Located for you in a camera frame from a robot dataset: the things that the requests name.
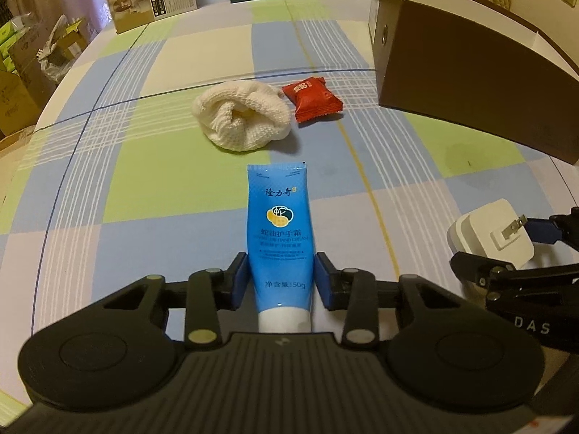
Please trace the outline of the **white power adapter plug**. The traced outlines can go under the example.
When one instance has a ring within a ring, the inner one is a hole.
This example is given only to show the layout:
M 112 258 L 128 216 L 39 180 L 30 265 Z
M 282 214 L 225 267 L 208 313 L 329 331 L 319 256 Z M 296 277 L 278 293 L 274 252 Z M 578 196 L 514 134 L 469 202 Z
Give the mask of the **white power adapter plug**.
M 448 245 L 454 253 L 506 261 L 520 269 L 535 255 L 526 221 L 502 198 L 458 217 L 448 228 Z

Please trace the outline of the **blue hand cream tube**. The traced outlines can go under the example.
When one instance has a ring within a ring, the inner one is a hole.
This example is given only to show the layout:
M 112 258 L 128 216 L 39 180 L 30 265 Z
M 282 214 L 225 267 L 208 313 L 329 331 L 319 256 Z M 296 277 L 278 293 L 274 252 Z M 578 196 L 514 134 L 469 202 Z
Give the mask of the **blue hand cream tube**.
M 247 167 L 246 247 L 258 330 L 307 333 L 315 242 L 305 163 Z

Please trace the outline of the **white knitted sock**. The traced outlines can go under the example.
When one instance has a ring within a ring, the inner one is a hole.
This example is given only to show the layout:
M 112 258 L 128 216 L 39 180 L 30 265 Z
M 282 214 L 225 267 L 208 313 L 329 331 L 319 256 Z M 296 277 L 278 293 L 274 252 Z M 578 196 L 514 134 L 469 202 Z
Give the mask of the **white knitted sock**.
M 193 116 L 214 145 L 237 153 L 283 140 L 291 131 L 283 91 L 256 80 L 226 81 L 207 89 L 193 101 Z

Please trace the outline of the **red snack packet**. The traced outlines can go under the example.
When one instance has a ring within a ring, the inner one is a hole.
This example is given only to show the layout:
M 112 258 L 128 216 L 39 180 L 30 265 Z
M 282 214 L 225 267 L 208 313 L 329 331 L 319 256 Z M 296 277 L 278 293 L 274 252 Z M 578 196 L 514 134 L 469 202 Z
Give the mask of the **red snack packet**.
M 322 76 L 310 76 L 306 80 L 285 85 L 283 92 L 295 105 L 295 120 L 298 123 L 310 122 L 342 111 L 342 100 L 328 90 Z

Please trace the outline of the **brown storage box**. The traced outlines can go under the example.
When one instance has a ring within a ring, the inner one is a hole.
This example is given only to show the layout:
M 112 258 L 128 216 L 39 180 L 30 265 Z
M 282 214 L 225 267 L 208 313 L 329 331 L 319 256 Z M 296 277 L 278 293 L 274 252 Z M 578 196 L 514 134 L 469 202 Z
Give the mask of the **brown storage box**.
M 578 66 L 486 0 L 371 0 L 378 102 L 578 162 Z

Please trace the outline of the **cardboard box on floor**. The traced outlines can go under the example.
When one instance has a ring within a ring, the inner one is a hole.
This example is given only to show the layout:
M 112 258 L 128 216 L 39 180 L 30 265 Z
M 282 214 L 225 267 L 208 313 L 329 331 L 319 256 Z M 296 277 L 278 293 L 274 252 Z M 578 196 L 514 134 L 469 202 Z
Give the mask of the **cardboard box on floor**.
M 40 68 L 37 50 L 44 46 L 49 30 L 43 22 L 27 27 L 8 48 L 15 73 L 1 72 L 1 134 L 8 136 L 35 125 L 56 89 Z

